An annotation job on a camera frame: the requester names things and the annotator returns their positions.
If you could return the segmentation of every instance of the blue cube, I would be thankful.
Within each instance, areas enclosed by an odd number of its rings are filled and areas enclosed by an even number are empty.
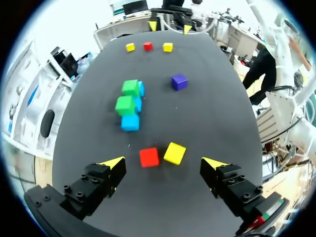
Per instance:
[[[135,103],[135,110],[136,112],[142,112],[142,99],[140,97],[133,97]]]
[[[188,79],[181,73],[171,78],[171,84],[175,90],[182,90],[188,86]]]
[[[139,91],[140,91],[140,96],[143,97],[145,96],[145,86],[144,83],[142,81],[138,82],[138,86],[139,86]]]
[[[133,132],[139,130],[139,117],[137,114],[124,115],[120,124],[125,132]]]

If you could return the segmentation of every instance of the screw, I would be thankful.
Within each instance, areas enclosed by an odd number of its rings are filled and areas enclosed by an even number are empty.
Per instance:
[[[76,194],[76,197],[77,197],[79,200],[84,199],[84,194],[83,194],[83,192],[78,192],[78,193]]]
[[[235,182],[234,179],[229,179],[229,180],[228,180],[228,183],[230,183],[230,184],[233,184],[234,182]]]
[[[98,184],[98,183],[99,183],[99,179],[93,178],[93,179],[92,179],[92,182],[93,182],[94,184]]]
[[[247,201],[250,197],[251,197],[251,195],[249,193],[244,193],[242,195],[242,199],[244,199],[245,201]]]
[[[65,185],[65,186],[64,186],[64,191],[65,191],[65,192],[70,192],[71,189],[70,189],[70,187],[69,187],[68,185]]]
[[[261,185],[256,188],[257,193],[261,193],[262,190],[263,190],[263,187]]]
[[[87,177],[85,174],[83,174],[83,175],[81,176],[81,179],[82,179],[82,180],[87,180],[88,177]]]
[[[246,176],[244,176],[244,175],[239,176],[240,181],[244,181],[245,179],[246,179]]]

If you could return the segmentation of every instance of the purple cube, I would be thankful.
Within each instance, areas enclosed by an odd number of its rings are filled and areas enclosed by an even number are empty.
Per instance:
[[[171,78],[171,84],[175,90],[182,90],[188,86],[188,79],[181,73]]]

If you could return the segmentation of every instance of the computer monitor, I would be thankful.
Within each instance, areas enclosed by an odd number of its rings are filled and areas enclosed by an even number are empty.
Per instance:
[[[123,5],[125,15],[148,10],[147,1],[135,1]]]

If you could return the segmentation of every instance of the green cube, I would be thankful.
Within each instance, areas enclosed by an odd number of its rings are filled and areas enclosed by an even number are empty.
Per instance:
[[[131,95],[129,96],[120,96],[115,105],[115,111],[119,115],[132,115],[135,113],[135,102]]]
[[[139,96],[138,80],[127,80],[122,87],[123,95]]]

